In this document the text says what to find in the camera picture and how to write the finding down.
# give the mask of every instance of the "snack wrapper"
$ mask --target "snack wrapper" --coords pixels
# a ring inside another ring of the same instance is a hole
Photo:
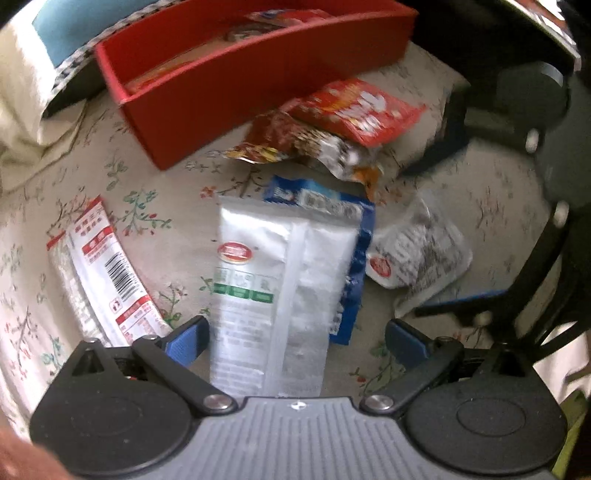
[[[171,332],[123,252],[100,197],[47,249],[84,336],[128,346],[144,335]]]
[[[368,199],[373,200],[382,177],[375,161],[377,153],[377,148],[345,141],[298,122],[283,110],[273,110],[255,117],[244,142],[224,156],[255,164],[297,158],[311,168],[319,162],[339,180],[362,183]]]
[[[425,106],[413,107],[359,79],[338,80],[289,103],[292,117],[364,147],[399,137],[420,119]]]
[[[394,300],[400,318],[457,280],[471,262],[464,236],[425,190],[399,222],[376,229],[365,272],[385,288],[406,287]]]
[[[317,397],[359,219],[252,199],[219,201],[211,383],[238,400]]]
[[[255,22],[277,25],[279,27],[290,27],[292,25],[300,25],[318,20],[326,20],[327,18],[333,18],[332,15],[328,14],[324,10],[320,10],[319,8],[303,10],[266,10],[264,12],[253,12],[248,14],[246,17],[249,20],[253,20]]]
[[[365,276],[365,253],[371,243],[375,224],[374,204],[354,195],[327,189],[313,180],[287,180],[278,176],[271,179],[263,194],[263,200],[272,203],[297,205],[340,218],[361,220],[347,281],[330,328],[330,340],[333,343],[348,345],[353,333],[357,312],[361,307],[363,279]]]
[[[277,25],[253,22],[232,28],[228,33],[226,33],[224,38],[227,41],[237,42],[247,40],[251,37],[259,37],[260,35],[264,35],[265,33],[269,32],[274,32],[275,30],[279,30],[280,28],[281,27]]]

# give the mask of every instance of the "metal screw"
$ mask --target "metal screw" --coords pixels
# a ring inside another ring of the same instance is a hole
[[[223,394],[208,395],[203,400],[203,405],[209,410],[226,410],[232,405],[232,399]]]
[[[552,217],[552,223],[556,228],[562,228],[566,224],[566,220],[569,218],[569,204],[563,200],[560,200],[556,204],[556,210],[554,210],[554,216]]]
[[[527,153],[534,153],[538,150],[538,144],[540,143],[540,132],[538,132],[535,128],[532,128],[529,132],[527,132],[527,137],[525,137],[525,151]]]
[[[371,395],[365,399],[365,406],[373,411],[384,411],[394,406],[394,400],[387,395]]]
[[[292,404],[290,404],[290,407],[297,411],[304,410],[304,408],[306,408],[307,406],[308,404],[301,400],[295,401]]]
[[[485,312],[480,312],[474,315],[474,319],[472,323],[475,327],[485,327],[492,323],[492,312],[490,310],[486,310]]]

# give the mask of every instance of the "blue cushion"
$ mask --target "blue cushion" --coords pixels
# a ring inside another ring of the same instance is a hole
[[[54,67],[106,28],[156,0],[47,0],[33,27]]]

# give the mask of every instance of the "red logo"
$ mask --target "red logo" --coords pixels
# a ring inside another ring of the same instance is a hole
[[[233,264],[244,264],[252,258],[252,250],[237,242],[226,242],[220,245],[217,254],[224,262]]]
[[[376,255],[369,259],[369,265],[374,271],[383,278],[389,278],[392,275],[392,268],[388,263],[388,260],[381,255]]]

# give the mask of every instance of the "barcode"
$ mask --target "barcode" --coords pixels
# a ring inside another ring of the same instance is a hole
[[[126,301],[139,290],[139,281],[123,252],[113,255],[105,268],[122,301]]]
[[[303,189],[298,195],[298,205],[312,208],[331,215],[353,220],[361,220],[362,208],[352,202],[334,200],[313,190]]]

